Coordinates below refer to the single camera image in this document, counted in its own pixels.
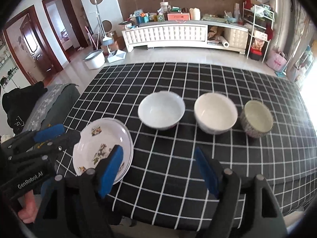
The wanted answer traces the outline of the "left hand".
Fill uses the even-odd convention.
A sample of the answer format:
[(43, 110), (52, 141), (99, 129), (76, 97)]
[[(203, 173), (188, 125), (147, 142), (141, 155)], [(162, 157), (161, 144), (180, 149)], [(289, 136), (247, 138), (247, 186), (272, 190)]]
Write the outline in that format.
[(38, 214), (38, 207), (35, 202), (33, 191), (29, 191), (24, 195), (25, 205), (23, 209), (18, 212), (18, 217), (25, 224), (35, 222), (36, 215)]

